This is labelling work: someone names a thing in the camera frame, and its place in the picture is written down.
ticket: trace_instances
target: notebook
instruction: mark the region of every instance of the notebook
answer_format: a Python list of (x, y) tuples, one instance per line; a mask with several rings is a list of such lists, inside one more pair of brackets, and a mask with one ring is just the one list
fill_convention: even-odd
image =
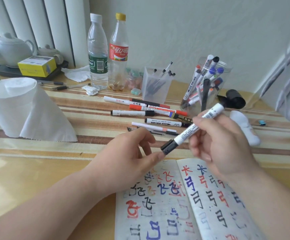
[(195, 158), (166, 160), (116, 194), (115, 240), (266, 239), (244, 203)]

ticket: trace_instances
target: wooden tabletop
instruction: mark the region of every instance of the wooden tabletop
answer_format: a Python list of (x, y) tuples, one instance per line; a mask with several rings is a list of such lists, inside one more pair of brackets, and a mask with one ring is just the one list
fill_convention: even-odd
[[(66, 81), (70, 85), (76, 84), (63, 75), (56, 80)], [(173, 109), (179, 109), (179, 103), (187, 86), (188, 84), (173, 81), (165, 103)], [(79, 142), (9, 138), (0, 128), (0, 215), (63, 177), (85, 167), (111, 139), (117, 134), (126, 132), (126, 127), (130, 126), (132, 121), (143, 122), (143, 118), (139, 116), (110, 116), (110, 110), (127, 110), (127, 107), (103, 101), (103, 96), (135, 98), (129, 91), (102, 90), (95, 96), (88, 96), (80, 88), (64, 91), (50, 89), (50, 85), (44, 86), (44, 90), (73, 125)], [(263, 141), (260, 147), (253, 148), (255, 158), (265, 167), (282, 165), (281, 167), (290, 168), (290, 122), (255, 99), (252, 94), (242, 92), (242, 95), (249, 102), (242, 112), (249, 117), (256, 133)], [(267, 127), (259, 126), (260, 119), (267, 121)], [(156, 140), (157, 142), (152, 145), (152, 151), (159, 151), (160, 146), (168, 139), (156, 137)], [(168, 155), (169, 159), (187, 157), (192, 157), (187, 143)], [(114, 222), (115, 195), (113, 194), (100, 201), (86, 215), (70, 239), (114, 239)]]

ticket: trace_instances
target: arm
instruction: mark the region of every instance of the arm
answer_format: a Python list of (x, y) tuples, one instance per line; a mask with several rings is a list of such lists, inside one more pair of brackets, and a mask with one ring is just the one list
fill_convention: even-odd
[(144, 128), (117, 136), (86, 168), (1, 216), (0, 239), (67, 239), (98, 201), (131, 187), (164, 158), (149, 143), (155, 138)]
[(290, 239), (290, 190), (261, 169), (239, 126), (224, 115), (193, 121), (201, 128), (193, 154), (235, 190), (268, 239)]

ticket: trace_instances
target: red bottle label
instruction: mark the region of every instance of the red bottle label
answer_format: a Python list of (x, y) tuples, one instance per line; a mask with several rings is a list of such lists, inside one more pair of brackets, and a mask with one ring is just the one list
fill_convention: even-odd
[(109, 58), (117, 61), (127, 61), (128, 46), (109, 44)]

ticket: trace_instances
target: hand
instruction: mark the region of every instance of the hand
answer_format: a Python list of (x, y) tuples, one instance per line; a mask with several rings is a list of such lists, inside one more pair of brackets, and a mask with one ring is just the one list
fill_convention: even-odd
[(200, 128), (189, 139), (193, 155), (204, 160), (211, 172), (227, 183), (257, 171), (260, 167), (240, 127), (223, 114), (215, 119), (201, 118), (206, 112), (193, 118)]
[(155, 138), (145, 128), (120, 134), (83, 170), (92, 177), (90, 183), (96, 184), (103, 197), (126, 190), (165, 157), (163, 152), (152, 153), (149, 143), (155, 143)]

